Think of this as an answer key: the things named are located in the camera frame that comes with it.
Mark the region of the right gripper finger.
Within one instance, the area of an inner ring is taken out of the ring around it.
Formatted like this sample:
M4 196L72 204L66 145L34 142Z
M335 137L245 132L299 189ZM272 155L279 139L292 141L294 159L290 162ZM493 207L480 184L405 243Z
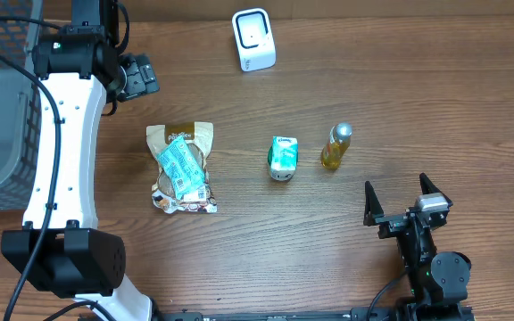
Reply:
M365 182L365 210L363 215L364 226L374 226L377 220L382 218L385 213L377 198L376 192L369 181Z
M448 207L451 207L453 205L452 200L438 187L436 187L435 184L424 172L419 174L419 183L423 194L440 193L447 201Z

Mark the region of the yellow liquid bottle silver cap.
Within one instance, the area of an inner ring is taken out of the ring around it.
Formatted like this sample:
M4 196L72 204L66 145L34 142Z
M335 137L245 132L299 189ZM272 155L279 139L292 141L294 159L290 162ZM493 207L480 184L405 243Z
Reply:
M352 125L341 122L333 126L329 138L320 155L321 164L326 169L337 169L342 158L350 146L352 139Z

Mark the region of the teal tissue pack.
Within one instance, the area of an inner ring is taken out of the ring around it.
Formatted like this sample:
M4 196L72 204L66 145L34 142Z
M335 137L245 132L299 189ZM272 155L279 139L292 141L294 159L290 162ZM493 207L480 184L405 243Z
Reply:
M196 191L204 184L205 174L182 136L174 139L155 159L170 178L176 198Z
M298 164L298 140L294 137L274 136L268 151L267 162L272 179L290 180Z

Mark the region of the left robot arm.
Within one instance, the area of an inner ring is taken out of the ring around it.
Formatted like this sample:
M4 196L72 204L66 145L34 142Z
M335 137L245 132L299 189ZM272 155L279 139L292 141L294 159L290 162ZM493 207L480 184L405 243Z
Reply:
M124 242L98 229L99 122L117 105L158 90L148 59L127 52L129 17L117 1L76 1L32 52L41 128L33 190L21 228L1 239L20 284L86 306L101 320L158 320L153 299L126 276Z

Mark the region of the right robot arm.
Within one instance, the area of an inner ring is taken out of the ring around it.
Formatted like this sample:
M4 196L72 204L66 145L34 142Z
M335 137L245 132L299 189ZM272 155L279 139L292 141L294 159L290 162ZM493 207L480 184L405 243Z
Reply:
M461 303L468 297L472 264L461 252L439 252L432 232L447 223L452 200L424 173L419 175L422 191L403 214L387 216L372 184L365 188L363 224L377 226L378 237L394 238L402 256L404 271L374 297L366 320L473 320L471 307ZM410 283L410 297L400 298L391 308L376 309L382 296L404 277Z

